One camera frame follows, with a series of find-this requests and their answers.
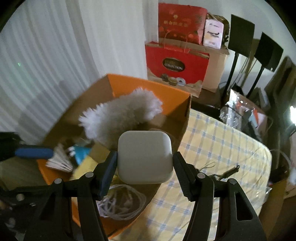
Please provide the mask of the yellow plaid bed sheet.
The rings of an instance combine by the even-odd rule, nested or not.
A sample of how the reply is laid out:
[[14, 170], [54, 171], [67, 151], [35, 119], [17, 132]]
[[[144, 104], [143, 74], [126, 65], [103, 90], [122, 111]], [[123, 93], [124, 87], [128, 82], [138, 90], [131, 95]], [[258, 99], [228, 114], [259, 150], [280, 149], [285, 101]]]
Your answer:
[[[232, 178], [238, 181], [255, 212], [260, 213], [272, 160], [264, 144], [191, 109], [179, 152], [187, 163], [206, 175], [221, 175], [239, 165], [239, 171]], [[173, 175], [159, 187], [136, 221], [113, 240], [182, 240], [193, 206]]]

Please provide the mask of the box of clutter bedside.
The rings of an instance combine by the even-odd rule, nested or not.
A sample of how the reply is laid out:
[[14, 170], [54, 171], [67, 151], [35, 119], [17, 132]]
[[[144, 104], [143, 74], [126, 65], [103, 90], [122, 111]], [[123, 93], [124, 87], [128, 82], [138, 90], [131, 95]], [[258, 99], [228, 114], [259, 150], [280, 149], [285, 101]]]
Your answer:
[[263, 142], [273, 122], [252, 101], [234, 90], [230, 90], [229, 99], [220, 109], [220, 120], [253, 139]]

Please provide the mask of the red gift bag upper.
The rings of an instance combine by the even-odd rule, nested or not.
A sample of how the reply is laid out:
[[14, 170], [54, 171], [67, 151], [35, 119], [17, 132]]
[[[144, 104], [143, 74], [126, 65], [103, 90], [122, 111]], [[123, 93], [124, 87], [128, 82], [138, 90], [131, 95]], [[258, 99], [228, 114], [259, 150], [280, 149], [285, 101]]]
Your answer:
[[160, 38], [202, 44], [208, 11], [198, 6], [159, 3]]

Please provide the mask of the orange cardboard box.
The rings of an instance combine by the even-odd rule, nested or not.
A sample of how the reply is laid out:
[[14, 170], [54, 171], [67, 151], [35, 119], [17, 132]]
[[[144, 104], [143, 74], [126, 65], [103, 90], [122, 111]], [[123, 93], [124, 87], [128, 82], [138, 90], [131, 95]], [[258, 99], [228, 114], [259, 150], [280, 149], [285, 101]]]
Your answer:
[[154, 81], [108, 74], [92, 84], [60, 117], [44, 139], [47, 147], [92, 142], [90, 157], [105, 174], [104, 161], [116, 152], [107, 194], [132, 198], [141, 215], [173, 173], [172, 155], [189, 119], [191, 94]]

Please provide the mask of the black speaker right on stand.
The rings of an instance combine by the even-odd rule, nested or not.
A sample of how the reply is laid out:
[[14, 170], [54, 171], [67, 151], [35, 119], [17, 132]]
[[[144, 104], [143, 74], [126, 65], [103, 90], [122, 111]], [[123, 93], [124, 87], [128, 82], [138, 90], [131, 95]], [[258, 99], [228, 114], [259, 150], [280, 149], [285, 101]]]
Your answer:
[[252, 87], [250, 88], [246, 96], [247, 98], [249, 98], [254, 91], [264, 69], [270, 70], [272, 72], [276, 70], [282, 54], [283, 48], [279, 44], [277, 44], [276, 41], [271, 39], [271, 37], [262, 32], [259, 44], [254, 55], [255, 59], [258, 60], [261, 64], [261, 67]]

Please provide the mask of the large brown cardboard box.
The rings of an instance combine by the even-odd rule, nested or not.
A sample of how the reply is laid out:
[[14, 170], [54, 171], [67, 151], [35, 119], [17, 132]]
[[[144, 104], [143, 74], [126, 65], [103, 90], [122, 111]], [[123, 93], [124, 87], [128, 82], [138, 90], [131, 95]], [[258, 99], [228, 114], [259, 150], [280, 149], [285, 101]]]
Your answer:
[[178, 47], [186, 47], [191, 50], [209, 53], [209, 63], [206, 71], [206, 75], [203, 81], [202, 88], [211, 92], [216, 92], [219, 87], [222, 74], [224, 72], [225, 64], [229, 56], [229, 50], [225, 45], [222, 45], [220, 49], [214, 49], [211, 47], [206, 47], [202, 45], [197, 45], [193, 43], [187, 43], [184, 41], [172, 40], [159, 38], [159, 43], [175, 45]]

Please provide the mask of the white square charger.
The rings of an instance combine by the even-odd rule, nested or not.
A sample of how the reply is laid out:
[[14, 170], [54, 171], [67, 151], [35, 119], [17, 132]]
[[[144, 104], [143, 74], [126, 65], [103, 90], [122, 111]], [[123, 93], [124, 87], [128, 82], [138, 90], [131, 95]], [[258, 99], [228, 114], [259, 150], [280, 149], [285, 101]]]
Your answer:
[[170, 137], [162, 131], [127, 131], [118, 140], [117, 172], [126, 184], [158, 184], [173, 173]]

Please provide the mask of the red chocolate collection bag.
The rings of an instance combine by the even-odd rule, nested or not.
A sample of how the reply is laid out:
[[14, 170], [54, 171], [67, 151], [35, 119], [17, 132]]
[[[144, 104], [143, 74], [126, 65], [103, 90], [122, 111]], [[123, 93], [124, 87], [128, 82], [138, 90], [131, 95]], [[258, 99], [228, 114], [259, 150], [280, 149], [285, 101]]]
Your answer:
[[145, 45], [145, 54], [149, 78], [199, 97], [210, 54], [154, 42]]

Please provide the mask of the pink tissue pack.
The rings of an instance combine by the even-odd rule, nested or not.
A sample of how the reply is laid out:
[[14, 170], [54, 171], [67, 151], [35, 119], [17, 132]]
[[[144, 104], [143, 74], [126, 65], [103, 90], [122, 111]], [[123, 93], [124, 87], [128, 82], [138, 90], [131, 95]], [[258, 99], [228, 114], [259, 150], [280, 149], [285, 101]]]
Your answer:
[[220, 49], [223, 38], [224, 25], [214, 19], [205, 21], [203, 45], [214, 49]]

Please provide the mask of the bright bedside lamp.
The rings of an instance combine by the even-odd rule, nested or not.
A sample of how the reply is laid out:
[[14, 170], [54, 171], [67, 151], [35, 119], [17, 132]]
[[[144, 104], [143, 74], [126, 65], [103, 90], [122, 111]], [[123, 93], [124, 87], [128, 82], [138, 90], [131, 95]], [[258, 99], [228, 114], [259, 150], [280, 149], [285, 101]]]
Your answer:
[[291, 105], [290, 109], [288, 110], [288, 122], [290, 126], [296, 126], [296, 108], [293, 105]]

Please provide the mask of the white feather duster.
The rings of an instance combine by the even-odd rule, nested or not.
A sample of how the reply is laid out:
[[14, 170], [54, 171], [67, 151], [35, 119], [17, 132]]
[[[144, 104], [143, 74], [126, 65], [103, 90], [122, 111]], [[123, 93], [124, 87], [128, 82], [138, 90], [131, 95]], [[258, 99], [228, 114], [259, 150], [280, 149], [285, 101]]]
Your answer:
[[119, 137], [162, 113], [163, 102], [147, 89], [137, 88], [128, 95], [88, 108], [79, 116], [86, 138], [107, 149], [116, 149]]

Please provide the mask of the black speaker on stand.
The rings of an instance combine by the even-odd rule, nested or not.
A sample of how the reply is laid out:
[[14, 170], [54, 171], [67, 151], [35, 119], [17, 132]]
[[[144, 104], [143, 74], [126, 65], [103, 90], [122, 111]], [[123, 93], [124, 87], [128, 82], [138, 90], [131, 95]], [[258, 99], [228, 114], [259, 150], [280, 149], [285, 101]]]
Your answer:
[[254, 55], [255, 59], [258, 60], [261, 64], [261, 67], [252, 87], [250, 88], [246, 96], [247, 98], [249, 98], [254, 91], [264, 69], [270, 70], [272, 72], [276, 70], [282, 54], [283, 48], [279, 44], [277, 44], [276, 41], [271, 39], [271, 37], [262, 32], [259, 44]]
[[225, 88], [222, 92], [221, 103], [224, 103], [227, 96], [227, 91], [230, 87], [231, 79], [237, 64], [239, 55], [245, 57], [250, 56], [255, 24], [236, 15], [231, 15], [230, 25], [230, 39], [228, 49], [234, 51], [234, 60], [231, 66], [229, 77], [227, 79]]

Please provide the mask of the black speaker left on stand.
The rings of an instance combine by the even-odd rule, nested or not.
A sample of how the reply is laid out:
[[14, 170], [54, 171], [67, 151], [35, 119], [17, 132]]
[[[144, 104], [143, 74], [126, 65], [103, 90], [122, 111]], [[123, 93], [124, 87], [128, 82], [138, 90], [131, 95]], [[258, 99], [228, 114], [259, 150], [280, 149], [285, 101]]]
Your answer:
[[230, 87], [231, 79], [237, 64], [239, 55], [245, 57], [250, 56], [255, 24], [236, 15], [231, 15], [230, 25], [230, 39], [228, 49], [234, 51], [234, 60], [231, 66], [229, 77], [227, 79], [225, 88], [222, 92], [221, 103], [224, 103], [227, 96], [227, 91]]

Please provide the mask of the brown cardboard box right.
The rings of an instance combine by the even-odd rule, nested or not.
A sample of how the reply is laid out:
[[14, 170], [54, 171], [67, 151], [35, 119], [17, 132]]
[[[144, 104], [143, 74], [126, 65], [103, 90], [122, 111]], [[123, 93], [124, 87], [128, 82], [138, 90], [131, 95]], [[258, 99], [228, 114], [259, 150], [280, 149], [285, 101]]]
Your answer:
[[267, 240], [295, 240], [295, 186], [287, 180], [274, 184], [259, 219]]

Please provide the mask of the blue shuttlecock item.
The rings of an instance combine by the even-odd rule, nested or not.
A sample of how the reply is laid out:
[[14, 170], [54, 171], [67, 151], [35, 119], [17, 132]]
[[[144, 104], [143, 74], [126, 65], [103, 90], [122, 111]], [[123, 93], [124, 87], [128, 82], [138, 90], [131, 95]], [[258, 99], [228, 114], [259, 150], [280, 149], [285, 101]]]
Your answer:
[[82, 164], [82, 161], [90, 151], [91, 148], [86, 146], [73, 145], [64, 148], [64, 146], [59, 143], [54, 148], [53, 157], [46, 161], [46, 167], [71, 173]]

